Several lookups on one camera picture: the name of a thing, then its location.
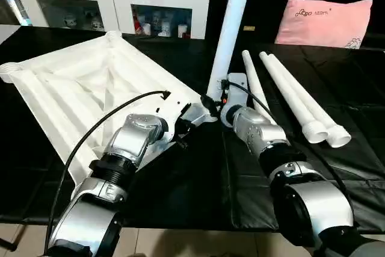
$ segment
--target white pvc pipe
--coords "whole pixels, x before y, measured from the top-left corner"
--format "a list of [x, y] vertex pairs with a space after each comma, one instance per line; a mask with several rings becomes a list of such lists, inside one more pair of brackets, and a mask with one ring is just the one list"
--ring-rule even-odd
[[228, 0], [221, 35], [215, 54], [207, 95], [215, 101], [221, 100], [221, 81], [227, 78], [236, 37], [247, 0]]
[[[242, 51], [242, 58], [246, 68], [246, 75], [248, 80], [248, 85], [251, 92], [269, 109], [265, 94], [263, 93], [262, 86], [259, 82], [257, 72], [251, 59], [249, 51]], [[266, 117], [273, 125], [276, 125], [275, 121], [271, 116], [262, 108], [255, 100], [253, 100], [254, 108], [258, 113]]]
[[342, 147], [349, 143], [351, 136], [343, 126], [337, 125], [336, 122], [324, 111], [316, 100], [303, 88], [303, 86], [291, 75], [279, 59], [270, 54], [269, 58], [274, 62], [275, 67], [281, 71], [290, 86], [295, 90], [307, 109], [313, 114], [316, 120], [324, 124], [328, 131], [327, 142], [331, 147]]
[[294, 89], [290, 86], [282, 73], [276, 68], [273, 61], [266, 54], [266, 52], [261, 52], [259, 57], [269, 71], [271, 77], [273, 78], [275, 84], [288, 103], [298, 122], [302, 126], [302, 133], [306, 137], [307, 141], [309, 143], [320, 143], [326, 140], [328, 133], [325, 126], [320, 121], [316, 120], [312, 113], [307, 109], [305, 104], [302, 103]]

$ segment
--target black surface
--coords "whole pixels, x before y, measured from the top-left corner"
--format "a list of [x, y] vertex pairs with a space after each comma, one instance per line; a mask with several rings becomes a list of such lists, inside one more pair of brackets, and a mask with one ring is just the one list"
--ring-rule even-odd
[[[0, 46], [0, 62], [22, 61], [101, 36], [92, 31], [23, 27]], [[215, 47], [201, 40], [125, 39], [198, 93], [205, 93]], [[243, 72], [249, 49], [271, 111], [310, 163], [331, 178], [307, 147], [300, 126], [257, 54], [274, 52], [353, 139], [343, 148], [314, 145], [345, 181], [360, 231], [385, 231], [385, 54], [373, 51], [238, 42], [231, 72]], [[0, 221], [47, 222], [63, 164], [11, 84], [0, 82], [3, 188]], [[267, 179], [245, 145], [219, 123], [207, 123], [135, 177], [125, 226], [274, 231]], [[67, 176], [58, 214], [69, 201]]]

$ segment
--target tile floor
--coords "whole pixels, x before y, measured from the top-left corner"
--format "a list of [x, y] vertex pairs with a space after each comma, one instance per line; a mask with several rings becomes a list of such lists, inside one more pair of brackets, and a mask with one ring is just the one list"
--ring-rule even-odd
[[0, 24], [0, 44], [9, 38], [16, 30], [18, 30], [20, 25], [5, 25]]
[[[15, 241], [25, 228], [15, 252], [0, 248], [0, 257], [34, 257], [43, 253], [45, 226], [0, 224], [0, 238]], [[385, 235], [366, 235], [385, 241]], [[245, 233], [124, 228], [114, 257], [210, 257], [233, 253], [241, 257], [309, 257], [278, 233]]]

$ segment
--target pipe end cap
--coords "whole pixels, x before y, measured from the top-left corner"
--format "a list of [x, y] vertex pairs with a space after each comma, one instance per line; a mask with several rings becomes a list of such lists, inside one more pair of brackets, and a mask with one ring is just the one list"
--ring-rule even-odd
[[342, 147], [350, 142], [351, 135], [343, 126], [334, 125], [328, 130], [327, 142], [333, 148]]
[[302, 133], [311, 144], [317, 144], [327, 139], [328, 132], [323, 123], [314, 120], [302, 127]]
[[0, 65], [0, 78], [7, 84], [12, 84], [10, 74], [22, 70], [22, 66], [19, 63], [4, 63]]

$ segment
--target glass cabinet door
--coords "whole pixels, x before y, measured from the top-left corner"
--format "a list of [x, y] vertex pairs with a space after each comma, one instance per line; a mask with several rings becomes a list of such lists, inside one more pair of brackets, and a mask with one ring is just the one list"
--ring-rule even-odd
[[97, 1], [37, 0], [49, 27], [104, 31]]
[[120, 31], [203, 39], [209, 0], [114, 0]]
[[190, 38], [192, 9], [132, 4], [135, 33]]

